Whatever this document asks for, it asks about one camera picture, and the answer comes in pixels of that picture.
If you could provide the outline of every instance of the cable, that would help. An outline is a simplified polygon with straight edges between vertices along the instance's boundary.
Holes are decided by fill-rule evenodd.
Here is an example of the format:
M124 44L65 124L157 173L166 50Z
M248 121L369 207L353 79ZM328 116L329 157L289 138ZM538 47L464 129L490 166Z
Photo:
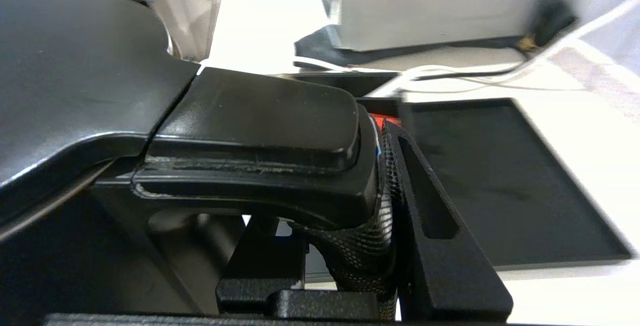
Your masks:
M519 64L518 66L515 66L515 67L509 67L508 69L503 69L503 70L498 70L498 71L482 71L482 72L480 72L480 71L464 72L464 71L454 71L454 70L452 71L451 67L440 66L440 65L427 65L427 66L413 67L412 69L409 69L407 71L403 71L400 75L398 75L395 78L389 80L387 83L385 83L384 85L378 87L377 89L375 89L374 91L370 92L366 96L367 97L371 97L371 98L382 98L382 97L385 97L385 96L387 96L389 94L393 94L394 92L397 92L399 89L402 89L402 85L404 85L405 83L412 82L412 81L415 81L417 78L420 78L419 74L421 74L421 73L423 73L425 71L441 71L441 70L443 70L443 71L447 71L448 72L446 74L424 76L425 80L434 80L434 79L439 79L439 78L459 78L459 79L467 80L467 81L471 81L471 82L485 83L485 82L487 82L486 80L474 80L474 79L470 79L470 77L488 76L489 74L500 75L500 74L504 73L506 70L512 70L512 69L516 69L518 67L521 67L522 64Z
M324 69L327 69L327 70L342 71L343 73L348 73L350 71L355 71L351 67L339 66L339 65L336 65L336 64L332 64L330 62L318 60L317 58L294 56L293 57L293 61L294 62L301 62L303 64L308 64L308 65L314 65L314 66L323 67Z
M539 87L526 87L526 86L513 86L513 85L500 85L495 82L482 82L480 80L473 79L463 79L464 81L480 83L481 87L474 87L473 89L466 90L456 90L456 91L423 91L423 90L412 90L412 89L398 89L400 92L412 92L416 94L460 94L462 92L470 92L476 91L480 89L484 89L485 87L501 87L503 89L518 89L518 90L534 90L534 91L585 91L585 89L540 89Z
M508 74L517 70L519 67L521 67L522 65L524 65L526 62L530 60L530 57L524 51L515 47L513 49L518 51L519 53L521 53L521 55L524 56L524 60L522 60L522 62L518 66L509 67L508 69L497 70L497 71L471 71L466 73L454 72L450 74L425 75L425 76L418 76L417 78L414 78L411 80L419 82L423 80L434 80L434 79L443 79L443 78L474 78L474 77L482 77L482 76L498 76L498 75Z

